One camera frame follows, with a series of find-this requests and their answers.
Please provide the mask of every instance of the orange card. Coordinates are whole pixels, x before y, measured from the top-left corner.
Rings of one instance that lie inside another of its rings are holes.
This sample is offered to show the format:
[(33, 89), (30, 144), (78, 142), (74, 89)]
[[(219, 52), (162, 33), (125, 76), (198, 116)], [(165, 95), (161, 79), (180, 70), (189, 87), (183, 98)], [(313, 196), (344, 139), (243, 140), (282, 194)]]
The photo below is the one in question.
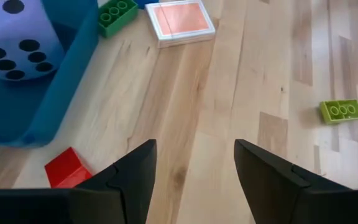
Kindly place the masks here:
[(164, 35), (208, 29), (197, 2), (155, 7), (154, 13)]

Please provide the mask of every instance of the purple die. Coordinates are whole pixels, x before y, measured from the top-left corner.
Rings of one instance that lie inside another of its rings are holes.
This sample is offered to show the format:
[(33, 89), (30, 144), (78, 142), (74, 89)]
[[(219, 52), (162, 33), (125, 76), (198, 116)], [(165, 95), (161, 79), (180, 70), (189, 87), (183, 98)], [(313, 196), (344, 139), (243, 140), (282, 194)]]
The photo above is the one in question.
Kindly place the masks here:
[(0, 79), (48, 75), (63, 57), (41, 0), (0, 0)]

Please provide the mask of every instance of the lego stud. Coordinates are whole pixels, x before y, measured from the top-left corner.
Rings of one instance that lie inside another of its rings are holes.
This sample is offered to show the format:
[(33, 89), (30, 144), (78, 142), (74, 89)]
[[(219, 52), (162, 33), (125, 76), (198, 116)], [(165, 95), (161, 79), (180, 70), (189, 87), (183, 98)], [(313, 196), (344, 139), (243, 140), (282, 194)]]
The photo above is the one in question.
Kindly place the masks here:
[(339, 110), (335, 106), (330, 107), (329, 112), (331, 112), (331, 114), (333, 114), (335, 116), (337, 116), (339, 114)]
[(107, 13), (103, 13), (100, 15), (100, 21), (103, 26), (107, 27), (111, 23), (111, 16)]
[(347, 114), (347, 109), (345, 106), (339, 106), (339, 111), (342, 113), (342, 114)]
[(121, 2), (118, 2), (117, 7), (121, 10), (125, 10), (128, 7), (128, 5), (126, 2), (121, 1)]
[(118, 19), (119, 17), (119, 9), (116, 7), (109, 8), (109, 13), (114, 19)]
[(347, 111), (351, 114), (355, 114), (356, 113), (356, 108), (353, 105), (348, 105), (347, 106)]

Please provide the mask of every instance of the toy block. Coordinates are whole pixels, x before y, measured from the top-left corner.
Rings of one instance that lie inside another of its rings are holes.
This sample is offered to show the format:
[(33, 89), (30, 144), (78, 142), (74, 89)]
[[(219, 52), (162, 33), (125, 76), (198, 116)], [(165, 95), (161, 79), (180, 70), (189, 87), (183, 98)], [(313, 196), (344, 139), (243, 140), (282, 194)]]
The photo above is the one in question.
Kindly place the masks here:
[(216, 30), (200, 0), (146, 5), (158, 48), (189, 44), (214, 38)]
[(92, 177), (72, 147), (45, 165), (45, 170), (51, 188), (72, 188)]
[(137, 16), (133, 0), (112, 0), (99, 8), (99, 33), (109, 38), (128, 25)]
[(323, 101), (320, 110), (326, 124), (358, 119), (357, 100)]

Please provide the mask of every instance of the blue plastic container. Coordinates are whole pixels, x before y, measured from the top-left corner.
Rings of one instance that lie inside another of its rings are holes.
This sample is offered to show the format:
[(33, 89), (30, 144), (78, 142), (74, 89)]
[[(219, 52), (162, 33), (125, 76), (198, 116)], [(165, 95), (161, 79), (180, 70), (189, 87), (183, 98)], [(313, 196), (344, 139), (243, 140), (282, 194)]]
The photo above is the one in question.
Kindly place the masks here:
[(43, 0), (65, 48), (58, 72), (35, 80), (0, 80), (0, 144), (36, 147), (55, 136), (98, 44), (97, 0)]
[(135, 0), (135, 2), (138, 5), (139, 9), (144, 9), (146, 4), (158, 3), (160, 2), (160, 0)]

